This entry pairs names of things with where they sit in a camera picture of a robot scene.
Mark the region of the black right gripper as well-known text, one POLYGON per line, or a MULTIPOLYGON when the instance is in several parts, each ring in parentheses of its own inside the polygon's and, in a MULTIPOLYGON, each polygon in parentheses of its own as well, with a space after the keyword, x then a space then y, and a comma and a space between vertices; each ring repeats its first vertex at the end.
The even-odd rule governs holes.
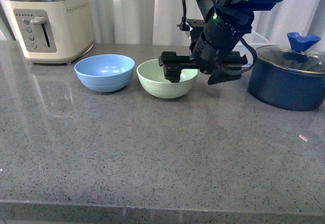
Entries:
POLYGON ((206 20, 187 19, 190 31, 191 55, 181 56, 176 52, 164 51, 158 58, 165 79, 172 83, 180 82, 183 69, 198 69, 211 75, 208 85, 238 80, 248 71, 243 67, 248 63, 247 56, 233 51, 239 41, 253 52, 242 38, 251 33, 253 14, 245 13, 240 19, 228 15, 211 13, 206 20))

